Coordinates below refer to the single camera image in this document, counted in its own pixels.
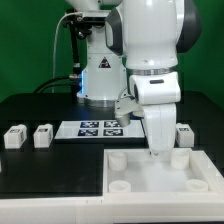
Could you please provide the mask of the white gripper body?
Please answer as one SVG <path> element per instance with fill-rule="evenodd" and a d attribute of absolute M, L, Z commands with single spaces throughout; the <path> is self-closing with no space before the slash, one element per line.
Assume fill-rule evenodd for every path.
<path fill-rule="evenodd" d="M 159 75 L 134 73 L 129 77 L 129 96 L 115 102 L 115 118 L 122 127 L 130 114 L 142 117 L 149 150 L 172 150 L 176 133 L 176 103 L 181 99 L 178 73 Z"/>

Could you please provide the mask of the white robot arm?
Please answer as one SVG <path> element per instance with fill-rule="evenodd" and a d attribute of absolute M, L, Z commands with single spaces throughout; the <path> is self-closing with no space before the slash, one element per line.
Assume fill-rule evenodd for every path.
<path fill-rule="evenodd" d="M 181 99 L 177 54 L 201 32 L 193 0 L 66 0 L 87 40 L 87 66 L 78 100 L 113 106 L 123 127 L 143 119 L 149 150 L 174 147 Z"/>

